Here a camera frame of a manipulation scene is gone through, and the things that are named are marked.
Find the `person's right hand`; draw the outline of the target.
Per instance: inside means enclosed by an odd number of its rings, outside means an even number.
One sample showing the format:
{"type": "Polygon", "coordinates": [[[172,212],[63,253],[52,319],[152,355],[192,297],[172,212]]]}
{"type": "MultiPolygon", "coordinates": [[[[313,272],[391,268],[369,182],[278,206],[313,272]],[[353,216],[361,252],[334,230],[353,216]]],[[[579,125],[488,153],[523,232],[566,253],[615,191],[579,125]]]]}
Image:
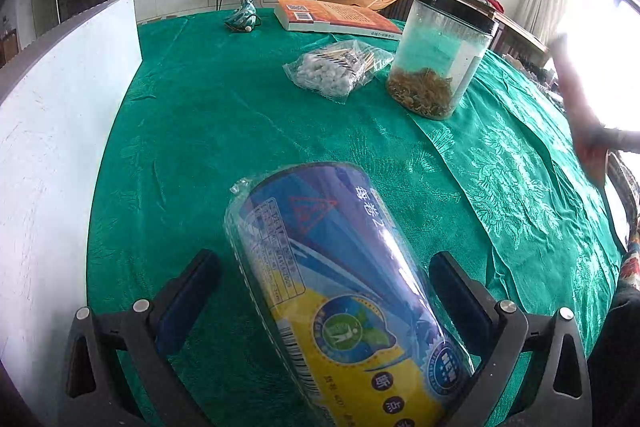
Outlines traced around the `person's right hand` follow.
{"type": "Polygon", "coordinates": [[[574,153],[588,181],[603,190],[608,152],[639,153],[639,133],[604,127],[587,103],[584,89],[567,54],[567,35],[555,37],[549,51],[558,74],[565,115],[570,125],[574,153]]]}

